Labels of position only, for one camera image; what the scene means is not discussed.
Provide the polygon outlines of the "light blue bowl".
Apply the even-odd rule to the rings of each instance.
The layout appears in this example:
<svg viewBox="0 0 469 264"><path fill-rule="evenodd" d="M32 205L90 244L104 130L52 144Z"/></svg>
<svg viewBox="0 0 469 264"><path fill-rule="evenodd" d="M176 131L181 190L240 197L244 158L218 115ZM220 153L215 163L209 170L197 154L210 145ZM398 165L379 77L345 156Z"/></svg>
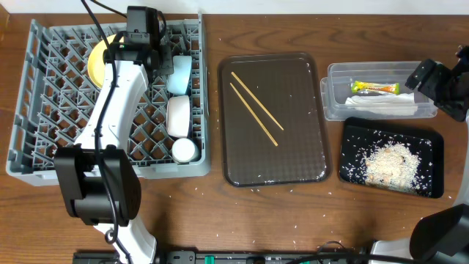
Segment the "light blue bowl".
<svg viewBox="0 0 469 264"><path fill-rule="evenodd" d="M174 72L169 76L166 88L173 95L185 95L191 77L192 57L174 56L173 66Z"/></svg>

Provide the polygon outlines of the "yellow round plate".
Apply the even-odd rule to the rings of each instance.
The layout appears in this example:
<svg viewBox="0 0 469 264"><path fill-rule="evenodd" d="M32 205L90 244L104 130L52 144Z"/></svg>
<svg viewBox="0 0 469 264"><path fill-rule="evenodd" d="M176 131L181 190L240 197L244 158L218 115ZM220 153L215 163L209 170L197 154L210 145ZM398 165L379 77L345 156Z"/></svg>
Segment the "yellow round plate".
<svg viewBox="0 0 469 264"><path fill-rule="evenodd" d="M87 62L87 73L92 83L98 88L102 89L106 82L106 64L108 54L108 47L105 40L101 40L89 55Z"/></svg>

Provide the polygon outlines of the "white round bowl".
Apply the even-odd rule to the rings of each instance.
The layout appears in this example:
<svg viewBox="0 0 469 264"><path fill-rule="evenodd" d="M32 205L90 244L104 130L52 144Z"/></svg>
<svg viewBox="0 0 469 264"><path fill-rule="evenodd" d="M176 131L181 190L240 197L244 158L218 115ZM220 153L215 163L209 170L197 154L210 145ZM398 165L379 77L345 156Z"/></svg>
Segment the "white round bowl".
<svg viewBox="0 0 469 264"><path fill-rule="evenodd" d="M187 95L169 99L166 114L168 135L176 138L187 138L191 121L190 99Z"/></svg>

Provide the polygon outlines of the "wooden chopstick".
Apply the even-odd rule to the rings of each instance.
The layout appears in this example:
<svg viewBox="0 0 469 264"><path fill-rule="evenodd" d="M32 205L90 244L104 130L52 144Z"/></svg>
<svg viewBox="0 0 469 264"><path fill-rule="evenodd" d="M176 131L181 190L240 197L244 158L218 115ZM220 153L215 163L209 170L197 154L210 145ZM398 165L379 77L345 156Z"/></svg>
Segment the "wooden chopstick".
<svg viewBox="0 0 469 264"><path fill-rule="evenodd" d="M264 104L256 97L256 95L246 86L246 84L238 77L235 72L231 72L231 75L234 79L243 87L243 89L253 98L253 100L259 105L259 107L269 116L269 118L274 121L277 126L284 131L283 126L279 121L270 113L270 111L264 106Z"/></svg>
<svg viewBox="0 0 469 264"><path fill-rule="evenodd" d="M251 116L256 120L257 124L259 125L259 127L264 131L264 133L266 134L266 136L269 138L269 140L274 144L274 146L278 146L278 142L274 139L274 137L271 135L271 133L269 132L269 130L264 126L264 124L262 123L262 121L260 120L260 118L258 118L258 116L255 114L255 112L253 111L253 109L249 106L249 104L246 102L246 100L244 99L244 97L240 94L240 92L235 88L234 84L233 83L230 83L230 87L234 90L235 94L239 97L239 99L241 100L241 102L243 103L243 105L248 109L248 112L251 114Z"/></svg>

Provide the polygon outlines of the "white plastic cup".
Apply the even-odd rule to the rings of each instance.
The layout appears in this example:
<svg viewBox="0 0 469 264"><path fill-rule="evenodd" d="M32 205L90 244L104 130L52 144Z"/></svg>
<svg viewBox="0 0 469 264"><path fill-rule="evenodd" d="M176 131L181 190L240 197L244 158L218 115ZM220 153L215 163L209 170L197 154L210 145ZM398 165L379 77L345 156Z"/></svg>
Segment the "white plastic cup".
<svg viewBox="0 0 469 264"><path fill-rule="evenodd" d="M186 164L198 161L200 158L199 148L187 138L176 140L171 148L172 158L179 164Z"/></svg>

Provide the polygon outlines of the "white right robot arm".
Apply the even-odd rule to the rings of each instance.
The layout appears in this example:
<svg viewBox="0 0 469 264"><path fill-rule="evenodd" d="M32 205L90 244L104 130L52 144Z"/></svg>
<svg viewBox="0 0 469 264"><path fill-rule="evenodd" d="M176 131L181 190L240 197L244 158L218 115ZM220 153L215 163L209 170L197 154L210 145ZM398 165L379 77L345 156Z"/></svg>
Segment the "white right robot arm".
<svg viewBox="0 0 469 264"><path fill-rule="evenodd" d="M468 122L468 47L456 52L450 69L432 59L422 61L405 85L431 99L458 122ZM366 255L368 263L468 262L468 162L453 206L422 218L410 238L376 241Z"/></svg>

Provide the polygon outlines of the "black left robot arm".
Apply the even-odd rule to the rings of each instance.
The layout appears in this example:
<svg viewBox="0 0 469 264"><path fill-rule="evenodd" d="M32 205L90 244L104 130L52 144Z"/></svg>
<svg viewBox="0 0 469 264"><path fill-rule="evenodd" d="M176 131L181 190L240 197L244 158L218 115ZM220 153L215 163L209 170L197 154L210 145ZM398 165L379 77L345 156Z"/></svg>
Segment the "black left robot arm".
<svg viewBox="0 0 469 264"><path fill-rule="evenodd" d="M161 11L129 6L127 26L103 38L103 81L92 115L70 147L53 158L70 216L100 231L118 263L157 263L158 242L139 215L141 184L127 155L138 104L163 66Z"/></svg>

